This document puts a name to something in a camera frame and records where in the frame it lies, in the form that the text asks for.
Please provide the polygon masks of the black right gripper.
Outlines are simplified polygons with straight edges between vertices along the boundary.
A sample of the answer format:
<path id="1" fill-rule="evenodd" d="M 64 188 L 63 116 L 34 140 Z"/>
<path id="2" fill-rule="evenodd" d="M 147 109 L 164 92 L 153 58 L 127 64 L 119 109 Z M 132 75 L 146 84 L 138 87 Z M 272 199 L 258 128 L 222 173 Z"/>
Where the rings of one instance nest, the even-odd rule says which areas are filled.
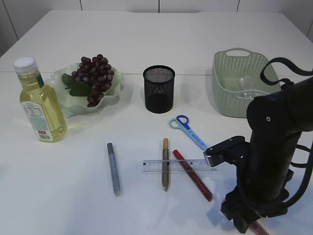
<path id="1" fill-rule="evenodd" d="M 221 212 L 228 220 L 233 221 L 235 228 L 242 234 L 261 217 L 277 217 L 285 215 L 289 206 L 286 200 L 289 192 L 281 189 L 278 198 L 271 202 L 258 202 L 249 198 L 243 188 L 243 174 L 236 169 L 237 185 L 233 191 L 225 196 L 221 205 Z"/>

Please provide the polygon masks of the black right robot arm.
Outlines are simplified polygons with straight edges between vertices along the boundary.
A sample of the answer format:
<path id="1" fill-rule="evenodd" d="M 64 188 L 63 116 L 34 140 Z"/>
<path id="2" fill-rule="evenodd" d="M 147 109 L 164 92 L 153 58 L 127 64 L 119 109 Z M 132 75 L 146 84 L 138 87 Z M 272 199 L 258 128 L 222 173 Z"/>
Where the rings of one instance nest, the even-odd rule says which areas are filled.
<path id="1" fill-rule="evenodd" d="M 251 127 L 249 154 L 237 165 L 237 185 L 226 195 L 222 213 L 241 233 L 261 217 L 287 213 L 306 191 L 313 171 L 308 158 L 302 183 L 289 197 L 285 183 L 303 132 L 313 129 L 313 80 L 284 85 L 279 92 L 259 96 L 248 106 Z"/>

